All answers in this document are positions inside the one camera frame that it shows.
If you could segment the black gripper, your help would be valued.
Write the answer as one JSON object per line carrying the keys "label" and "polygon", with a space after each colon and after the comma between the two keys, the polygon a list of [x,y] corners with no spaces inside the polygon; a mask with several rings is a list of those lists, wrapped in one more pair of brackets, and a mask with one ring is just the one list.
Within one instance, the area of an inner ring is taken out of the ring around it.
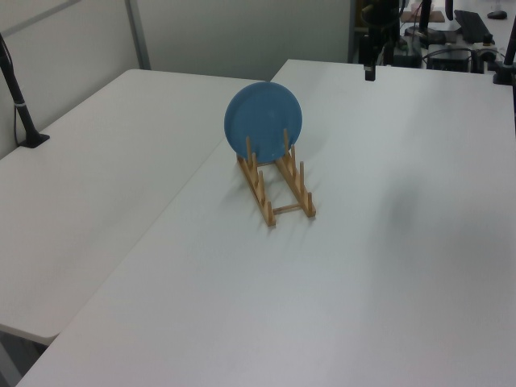
{"label": "black gripper", "polygon": [[364,66],[364,79],[366,81],[376,80],[376,65],[378,58],[377,46],[374,38],[370,35],[360,37],[360,64]]}

